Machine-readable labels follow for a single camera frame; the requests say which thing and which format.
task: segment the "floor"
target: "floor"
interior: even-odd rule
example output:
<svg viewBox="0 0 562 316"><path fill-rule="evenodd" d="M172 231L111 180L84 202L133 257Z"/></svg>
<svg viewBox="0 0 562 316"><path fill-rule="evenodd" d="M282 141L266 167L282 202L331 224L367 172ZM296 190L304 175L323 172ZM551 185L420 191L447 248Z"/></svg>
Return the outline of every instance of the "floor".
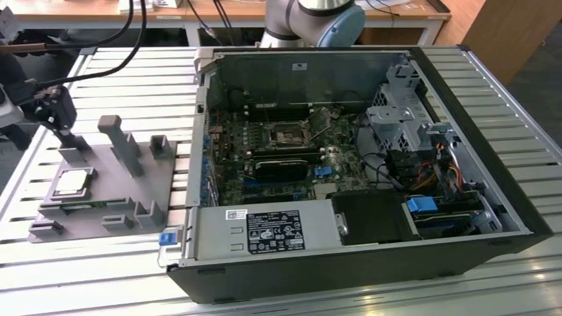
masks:
<svg viewBox="0 0 562 316"><path fill-rule="evenodd" d="M111 35L111 31L76 30L71 32L71 38L81 41L93 41L96 38L104 38ZM137 31L129 31L117 42L115 47L132 46L136 40ZM151 30L144 45L164 46L181 45L185 39L181 33L176 31ZM41 57L28 56L20 58L20 64L28 77L39 81L60 78L65 76L73 61L76 53L64 53L61 55L44 55ZM533 115L546 132L550 134L558 145L562 145L562 93L559 86L562 78L562 23L558 24L535 54L531 56L525 68L507 86L511 94L520 102L529 113ZM35 125L24 126L29 133L33 133ZM9 142L0 142L0 192L12 175L13 168L21 158L19 152Z"/></svg>

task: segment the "power supply label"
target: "power supply label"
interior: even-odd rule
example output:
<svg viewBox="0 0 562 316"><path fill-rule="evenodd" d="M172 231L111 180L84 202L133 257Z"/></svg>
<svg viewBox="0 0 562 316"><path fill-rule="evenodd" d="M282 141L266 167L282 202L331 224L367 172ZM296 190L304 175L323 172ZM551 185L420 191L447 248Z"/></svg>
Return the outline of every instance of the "power supply label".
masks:
<svg viewBox="0 0 562 316"><path fill-rule="evenodd" d="M259 253L304 249L299 211L246 215L248 251Z"/></svg>

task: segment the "blue latch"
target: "blue latch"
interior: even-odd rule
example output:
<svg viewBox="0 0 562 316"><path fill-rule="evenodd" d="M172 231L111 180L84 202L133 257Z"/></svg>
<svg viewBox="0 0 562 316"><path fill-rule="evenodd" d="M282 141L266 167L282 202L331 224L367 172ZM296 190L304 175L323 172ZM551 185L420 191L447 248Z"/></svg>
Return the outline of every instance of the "blue latch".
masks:
<svg viewBox="0 0 562 316"><path fill-rule="evenodd" d="M332 174L332 167L331 166L316 168L314 170L314 175L315 176L328 176L331 174Z"/></svg>
<svg viewBox="0 0 562 316"><path fill-rule="evenodd" d="M407 208L410 213L414 212L431 212L438 210L435 200L430 196L412 197L407 202Z"/></svg>
<svg viewBox="0 0 562 316"><path fill-rule="evenodd" d="M163 232L160 238L157 239L160 246L172 246L177 244L177 233L176 232Z"/></svg>

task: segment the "metal slotted table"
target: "metal slotted table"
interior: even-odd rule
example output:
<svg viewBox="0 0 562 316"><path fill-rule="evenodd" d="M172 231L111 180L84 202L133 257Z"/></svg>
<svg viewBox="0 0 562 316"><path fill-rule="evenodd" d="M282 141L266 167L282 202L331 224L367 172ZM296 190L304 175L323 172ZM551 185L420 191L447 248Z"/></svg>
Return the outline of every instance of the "metal slotted table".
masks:
<svg viewBox="0 0 562 316"><path fill-rule="evenodd" d="M129 49L81 55L71 74L116 66ZM157 234L47 244L27 229L57 170L57 140L41 128L0 197L3 315L553 315L562 305L562 154L553 140L470 52L424 48L555 236L462 276L314 294L197 305L157 266ZM144 48L115 75L76 82L73 132L108 143L97 118L117 114L141 142L165 134L179 142L168 225L183 223L195 111L188 47ZM435 109L444 120L446 115Z"/></svg>

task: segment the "green circuit board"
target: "green circuit board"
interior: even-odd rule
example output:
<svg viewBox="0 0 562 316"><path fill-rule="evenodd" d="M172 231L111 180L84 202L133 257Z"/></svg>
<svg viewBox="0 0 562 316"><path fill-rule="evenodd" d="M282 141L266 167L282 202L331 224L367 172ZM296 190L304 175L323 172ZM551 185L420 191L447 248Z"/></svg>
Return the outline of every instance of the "green circuit board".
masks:
<svg viewBox="0 0 562 316"><path fill-rule="evenodd" d="M240 113L220 113L215 126L215 161L219 184L219 204L242 205L275 201L303 201L324 198L316 195L320 184L336 191L368 188L352 143L351 123L356 114L339 115L320 107L307 120L286 122L248 122ZM252 177L255 159L251 151L272 149L315 149L322 160L310 163L304 179L260 184ZM327 176L315 176L318 168L331 168Z"/></svg>

